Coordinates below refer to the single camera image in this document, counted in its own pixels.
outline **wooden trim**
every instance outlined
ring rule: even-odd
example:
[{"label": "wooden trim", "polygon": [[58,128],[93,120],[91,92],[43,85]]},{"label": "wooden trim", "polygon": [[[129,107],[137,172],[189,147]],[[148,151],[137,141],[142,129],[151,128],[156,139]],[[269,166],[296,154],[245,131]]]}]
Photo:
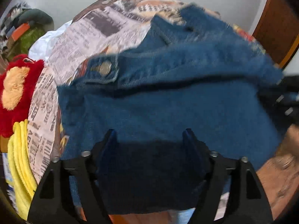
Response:
[{"label": "wooden trim", "polygon": [[290,50],[288,51],[286,56],[283,58],[283,60],[279,63],[280,68],[283,68],[285,65],[287,65],[287,62],[289,62],[292,59],[293,55],[295,54],[296,50],[298,49],[298,46],[299,46],[299,35],[297,35]]},{"label": "wooden trim", "polygon": [[258,32],[259,32],[259,30],[260,30],[260,28],[261,28],[261,26],[262,26],[262,23],[263,23],[263,21],[264,21],[264,18],[265,18],[265,16],[266,16],[267,12],[268,12],[268,8],[269,8],[269,5],[270,5],[270,2],[271,2],[271,0],[267,0],[267,1],[266,1],[266,4],[265,4],[264,10],[263,10],[263,13],[262,13],[262,15],[261,15],[261,18],[260,18],[260,20],[259,20],[259,22],[258,22],[258,25],[257,25],[256,28],[255,28],[255,31],[254,31],[253,34],[252,34],[253,37],[256,37],[256,35],[258,34]]}]

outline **denim garment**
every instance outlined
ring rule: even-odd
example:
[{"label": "denim garment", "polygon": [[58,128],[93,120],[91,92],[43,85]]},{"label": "denim garment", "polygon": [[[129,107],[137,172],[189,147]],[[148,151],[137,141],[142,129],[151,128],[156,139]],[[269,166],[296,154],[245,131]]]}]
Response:
[{"label": "denim garment", "polygon": [[[58,87],[70,135],[63,159],[90,150],[108,129],[117,131],[119,144],[97,163],[109,214],[195,206],[202,175],[182,148],[186,128],[210,150],[246,155],[258,169],[288,127],[273,121],[256,96],[282,78],[270,57],[195,6],[181,16],[183,26],[155,16],[138,48],[94,57],[85,76]],[[107,76],[94,70],[104,61],[112,63]],[[74,179],[71,188],[78,205]]]}]

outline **yellow plush fabric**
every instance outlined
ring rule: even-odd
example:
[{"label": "yellow plush fabric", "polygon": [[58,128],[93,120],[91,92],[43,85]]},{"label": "yellow plush fabric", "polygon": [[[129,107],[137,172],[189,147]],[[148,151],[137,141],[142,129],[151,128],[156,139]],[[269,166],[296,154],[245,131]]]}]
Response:
[{"label": "yellow plush fabric", "polygon": [[16,205],[20,217],[27,220],[30,204],[37,188],[28,160],[28,120],[13,125],[13,135],[7,146],[8,164],[16,193]]},{"label": "yellow plush fabric", "polygon": [[29,73],[30,68],[28,67],[13,67],[6,73],[6,77],[3,81],[3,94],[2,104],[3,108],[7,110],[13,110],[23,94],[24,81]]}]

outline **red plush fabric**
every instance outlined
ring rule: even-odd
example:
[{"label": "red plush fabric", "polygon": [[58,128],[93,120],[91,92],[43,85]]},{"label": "red plush fabric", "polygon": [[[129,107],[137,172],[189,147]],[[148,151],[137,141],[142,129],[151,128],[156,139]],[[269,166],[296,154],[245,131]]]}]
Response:
[{"label": "red plush fabric", "polygon": [[29,67],[29,73],[25,78],[24,91],[17,106],[8,111],[3,108],[2,93],[3,93],[3,81],[6,77],[6,72],[0,75],[0,135],[3,137],[10,137],[13,134],[13,124],[20,122],[28,118],[29,107],[32,99],[32,95],[35,89],[36,82],[40,76],[41,70],[44,68],[44,61],[38,60],[26,60],[27,55],[19,55],[14,58],[13,62],[10,62],[6,71],[11,68],[17,67]]}]

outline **yellow towel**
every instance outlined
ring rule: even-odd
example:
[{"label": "yellow towel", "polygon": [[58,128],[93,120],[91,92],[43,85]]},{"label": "yellow towel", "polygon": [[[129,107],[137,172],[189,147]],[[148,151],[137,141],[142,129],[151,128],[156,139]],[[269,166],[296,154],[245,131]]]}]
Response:
[{"label": "yellow towel", "polygon": [[8,164],[16,193],[16,205],[20,217],[27,220],[30,204],[37,188],[28,160],[28,120],[13,125],[13,135],[7,146]]}]

